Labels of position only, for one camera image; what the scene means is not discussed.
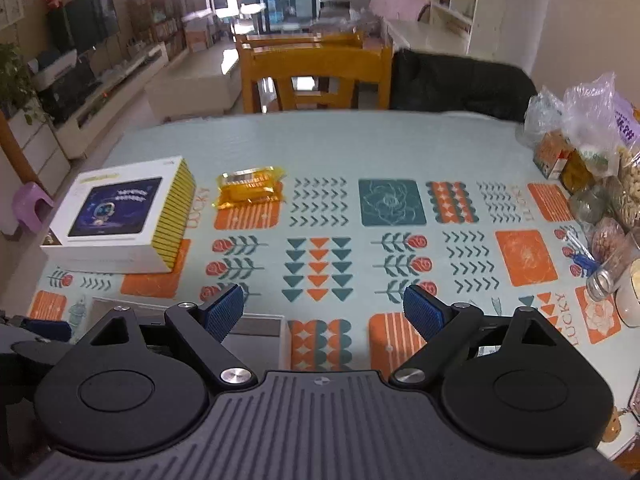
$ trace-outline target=yellow snack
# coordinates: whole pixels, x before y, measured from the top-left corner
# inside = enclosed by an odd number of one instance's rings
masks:
[[[218,209],[241,207],[263,202],[280,202],[282,197],[282,168],[253,168],[252,170],[223,173],[218,177],[220,196]]]

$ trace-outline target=triangle pattern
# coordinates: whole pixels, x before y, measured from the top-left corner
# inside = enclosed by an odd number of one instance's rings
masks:
[[[344,272],[349,267],[351,267],[351,262],[333,262],[332,266],[335,267],[335,270],[338,272]]]
[[[322,260],[322,258],[324,258],[324,255],[327,254],[329,252],[329,249],[311,249],[309,251],[309,253],[316,259],[316,260]]]
[[[536,298],[533,296],[524,296],[523,298],[518,298],[518,299],[522,302],[524,306],[531,306],[533,305],[533,300],[535,300]]]
[[[334,274],[332,278],[338,285],[345,286],[347,283],[349,283],[351,278],[353,278],[353,274]]]
[[[332,288],[331,292],[335,294],[336,298],[340,301],[344,301],[353,292],[352,288]]]
[[[335,237],[335,238],[331,238],[331,240],[333,240],[334,244],[336,244],[341,249],[343,249],[346,244],[351,242],[351,238],[347,238],[347,237]]]
[[[299,260],[305,251],[287,251],[289,258],[291,258],[294,262]]]
[[[340,261],[342,261],[351,254],[351,249],[332,249],[331,252],[335,254]]]
[[[329,238],[309,238],[309,240],[311,240],[311,243],[319,249],[329,241]]]
[[[283,279],[287,285],[293,288],[304,279],[304,276],[283,276]]]
[[[542,301],[542,303],[549,303],[549,301],[551,301],[551,292],[544,292],[543,294],[539,294],[538,299]]]
[[[291,244],[291,247],[293,247],[294,249],[297,249],[298,247],[300,247],[300,245],[305,243],[305,240],[306,238],[287,238],[287,242],[289,242]]]
[[[543,305],[540,307],[540,310],[545,314],[547,314],[548,316],[552,316],[555,309],[556,309],[556,306],[553,303],[548,305]]]
[[[327,265],[329,265],[329,262],[309,262],[309,267],[317,274],[320,274]]]
[[[324,295],[329,292],[328,288],[308,288],[306,293],[310,295],[315,301],[320,301],[324,298]]]
[[[291,274],[295,274],[296,272],[298,272],[300,269],[302,269],[302,267],[305,266],[305,264],[292,264],[292,263],[288,263],[288,264],[284,264],[285,267],[287,267],[287,270],[291,273]]]
[[[282,293],[284,294],[285,298],[287,298],[291,303],[293,303],[294,301],[296,301],[298,296],[302,294],[302,289],[301,288],[283,288]]]
[[[311,283],[313,283],[315,286],[320,286],[322,285],[326,280],[329,279],[329,276],[327,276],[326,274],[323,274],[322,276],[316,276],[315,274],[310,274],[309,276],[307,276],[309,281]]]

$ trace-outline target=patterned tablecloth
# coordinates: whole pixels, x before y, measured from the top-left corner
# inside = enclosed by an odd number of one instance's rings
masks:
[[[93,297],[171,305],[239,283],[246,312],[281,314],[296,370],[388,375],[424,341],[402,316],[417,283],[487,314],[537,308],[628,403],[640,333],[594,303],[566,239],[577,224],[514,124],[468,114],[298,112],[168,124],[125,136],[105,166],[185,156],[197,190],[170,274],[84,274],[50,261],[31,315],[88,328]],[[217,212],[216,176],[281,166],[286,203]],[[600,449],[612,456],[633,437]]]

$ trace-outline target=silver bolt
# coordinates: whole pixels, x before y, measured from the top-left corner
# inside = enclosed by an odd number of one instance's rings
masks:
[[[402,368],[394,374],[394,377],[396,378],[396,381],[404,384],[421,383],[425,378],[424,372],[422,370],[418,370],[418,368]]]
[[[220,374],[220,379],[229,384],[244,384],[251,379],[251,372],[245,368],[227,368]]]

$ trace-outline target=potted plant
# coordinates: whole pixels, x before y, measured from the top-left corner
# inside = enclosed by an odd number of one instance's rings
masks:
[[[9,119],[18,110],[24,110],[27,124],[33,124],[34,118],[44,122],[43,112],[32,104],[36,92],[31,85],[29,72],[22,62],[17,45],[0,44],[0,108]]]

